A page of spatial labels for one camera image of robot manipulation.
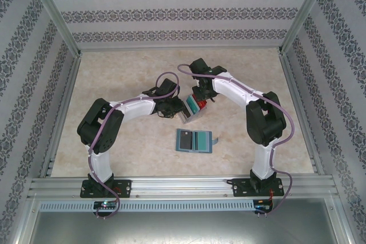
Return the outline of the green credit card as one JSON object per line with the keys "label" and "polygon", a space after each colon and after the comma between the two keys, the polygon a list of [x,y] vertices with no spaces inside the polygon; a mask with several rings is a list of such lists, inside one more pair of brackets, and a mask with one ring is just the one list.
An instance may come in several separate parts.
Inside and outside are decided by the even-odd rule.
{"label": "green credit card", "polygon": [[186,99],[186,103],[193,114],[198,113],[201,109],[192,95],[189,95]]}

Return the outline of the red credit card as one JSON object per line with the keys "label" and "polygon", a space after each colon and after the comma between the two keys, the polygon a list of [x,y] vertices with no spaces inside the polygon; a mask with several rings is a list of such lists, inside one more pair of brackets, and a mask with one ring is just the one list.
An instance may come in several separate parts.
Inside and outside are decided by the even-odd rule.
{"label": "red credit card", "polygon": [[206,104],[207,104],[207,101],[206,100],[199,101],[194,94],[192,94],[192,97],[195,100],[195,102],[198,105],[198,107],[200,108],[200,110],[202,110],[206,106]]}

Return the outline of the black credit card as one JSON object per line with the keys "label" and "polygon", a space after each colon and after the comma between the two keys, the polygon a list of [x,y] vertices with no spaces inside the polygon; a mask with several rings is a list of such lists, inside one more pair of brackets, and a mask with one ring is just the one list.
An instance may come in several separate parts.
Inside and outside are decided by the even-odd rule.
{"label": "black credit card", "polygon": [[191,150],[192,140],[193,140],[193,133],[191,131],[181,130],[179,148],[182,150]]}

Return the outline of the teal credit card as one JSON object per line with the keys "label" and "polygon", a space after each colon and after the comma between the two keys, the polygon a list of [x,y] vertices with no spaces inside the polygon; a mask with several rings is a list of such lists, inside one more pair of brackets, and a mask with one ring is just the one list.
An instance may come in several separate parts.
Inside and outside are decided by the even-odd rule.
{"label": "teal credit card", "polygon": [[210,131],[196,132],[196,150],[201,153],[209,153],[212,133]]}

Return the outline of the blue card holder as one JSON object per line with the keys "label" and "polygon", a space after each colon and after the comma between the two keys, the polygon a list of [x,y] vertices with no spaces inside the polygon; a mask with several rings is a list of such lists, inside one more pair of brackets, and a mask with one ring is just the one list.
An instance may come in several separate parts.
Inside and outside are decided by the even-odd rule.
{"label": "blue card holder", "polygon": [[[180,131],[181,130],[184,130],[184,129],[177,129],[177,131],[176,131],[176,151],[187,152],[187,153],[201,153],[201,152],[198,152],[196,150],[196,132],[197,131],[201,131],[201,130],[197,130],[197,131],[187,130],[187,131],[191,131],[193,133],[192,149],[191,150],[182,150],[182,149],[179,148],[179,145],[180,145]],[[213,134],[212,134],[211,143],[210,143],[210,149],[211,149],[211,151],[209,153],[203,153],[203,154],[210,154],[210,153],[212,153],[212,150],[213,150],[212,147],[215,144],[218,143],[218,140],[219,140],[218,138],[213,139]]]}

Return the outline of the small circuit board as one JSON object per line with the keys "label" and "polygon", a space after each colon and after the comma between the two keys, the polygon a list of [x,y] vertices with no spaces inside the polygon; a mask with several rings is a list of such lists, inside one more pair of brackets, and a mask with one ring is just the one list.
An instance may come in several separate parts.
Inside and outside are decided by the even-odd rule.
{"label": "small circuit board", "polygon": [[271,199],[255,199],[254,207],[262,211],[271,211],[273,209],[273,201]]}
{"label": "small circuit board", "polygon": [[95,201],[93,205],[94,210],[115,210],[116,207],[115,201]]}

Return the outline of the grey metal sheet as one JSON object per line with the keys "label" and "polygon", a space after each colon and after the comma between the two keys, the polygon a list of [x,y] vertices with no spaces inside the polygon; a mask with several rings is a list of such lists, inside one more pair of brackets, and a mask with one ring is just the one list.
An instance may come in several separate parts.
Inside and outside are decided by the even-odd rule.
{"label": "grey metal sheet", "polygon": [[327,220],[247,212],[40,213],[31,244],[337,244]]}

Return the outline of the aluminium mounting rail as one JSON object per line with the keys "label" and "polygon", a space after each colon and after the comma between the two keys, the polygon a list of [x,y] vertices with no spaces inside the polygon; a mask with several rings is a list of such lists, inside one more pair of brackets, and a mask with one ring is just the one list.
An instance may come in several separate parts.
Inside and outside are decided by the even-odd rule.
{"label": "aluminium mounting rail", "polygon": [[[223,177],[130,177],[130,199],[199,200],[235,199],[233,187],[227,184],[232,175]],[[36,178],[31,181],[27,199],[79,199],[84,178]],[[287,196],[295,198],[338,198],[339,191],[330,175],[295,174]]]}

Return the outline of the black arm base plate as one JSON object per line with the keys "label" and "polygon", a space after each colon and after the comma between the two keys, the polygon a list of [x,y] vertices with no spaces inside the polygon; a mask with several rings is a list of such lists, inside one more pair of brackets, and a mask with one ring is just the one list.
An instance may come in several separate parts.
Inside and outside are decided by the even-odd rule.
{"label": "black arm base plate", "polygon": [[226,183],[231,185],[235,197],[269,197],[271,194],[274,197],[284,196],[284,188],[280,187],[283,185],[280,178],[276,178],[267,187],[258,192],[250,184],[249,178],[229,179]]}
{"label": "black arm base plate", "polygon": [[[124,179],[114,179],[105,182],[105,185],[114,191],[119,198],[129,198],[130,191],[132,188],[131,180]],[[81,198],[113,198],[114,194],[112,194],[109,190],[105,189],[102,185],[100,185],[93,178],[84,180],[82,182]]]}

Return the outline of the aluminium frame side rail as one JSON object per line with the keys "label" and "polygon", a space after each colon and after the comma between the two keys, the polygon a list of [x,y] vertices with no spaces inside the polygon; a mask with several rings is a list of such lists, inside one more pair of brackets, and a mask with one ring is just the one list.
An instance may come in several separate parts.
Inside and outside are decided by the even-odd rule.
{"label": "aluminium frame side rail", "polygon": [[56,116],[55,124],[49,139],[46,154],[42,162],[42,169],[40,170],[39,177],[45,178],[48,176],[51,160],[55,158],[58,151],[59,142],[61,140],[62,130],[66,121],[67,111],[70,105],[74,85],[76,82],[79,66],[82,59],[82,53],[79,53],[74,58],[72,67],[70,68],[65,89],[63,91],[62,101],[60,103],[58,113]]}
{"label": "aluminium frame side rail", "polygon": [[311,129],[308,125],[307,117],[305,115],[305,110],[303,108],[303,104],[300,98],[300,94],[298,92],[294,76],[292,74],[290,65],[288,63],[288,60],[286,56],[283,56],[282,54],[279,54],[279,59],[283,68],[284,76],[289,88],[289,92],[292,97],[292,101],[295,107],[297,119],[300,125],[301,132],[303,134],[304,142],[306,144],[309,158],[312,163],[312,167],[315,173],[318,175],[326,175],[326,172],[323,169],[323,166],[321,164],[319,154],[316,148],[315,141],[313,139]]}

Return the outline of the aluminium frame corner post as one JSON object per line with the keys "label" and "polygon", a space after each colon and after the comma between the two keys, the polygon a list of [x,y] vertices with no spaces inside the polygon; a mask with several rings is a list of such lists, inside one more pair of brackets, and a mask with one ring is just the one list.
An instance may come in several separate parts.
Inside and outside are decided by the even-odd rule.
{"label": "aluminium frame corner post", "polygon": [[295,39],[296,35],[300,31],[303,22],[307,18],[308,14],[312,10],[313,5],[316,3],[316,0],[304,0],[303,4],[301,5],[299,12],[295,16],[293,23],[291,24],[281,46],[279,47],[279,54],[284,55],[290,48],[293,40]]}
{"label": "aluminium frame corner post", "polygon": [[41,0],[43,6],[45,7],[48,15],[54,22],[55,26],[57,27],[59,33],[61,34],[63,40],[66,42],[69,50],[71,51],[72,55],[75,57],[80,53],[80,49],[77,46],[75,39],[72,36],[71,31],[67,27],[65,20],[62,17],[61,12],[58,10],[57,5],[55,4],[54,0]]}

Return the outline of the aluminium frame leg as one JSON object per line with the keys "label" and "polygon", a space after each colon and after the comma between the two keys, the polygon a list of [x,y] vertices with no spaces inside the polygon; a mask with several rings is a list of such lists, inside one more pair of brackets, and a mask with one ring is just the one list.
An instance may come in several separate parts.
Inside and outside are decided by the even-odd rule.
{"label": "aluminium frame leg", "polygon": [[36,197],[28,198],[25,201],[10,244],[30,244],[38,212],[39,201]]}
{"label": "aluminium frame leg", "polygon": [[338,244],[356,244],[340,198],[324,199]]}

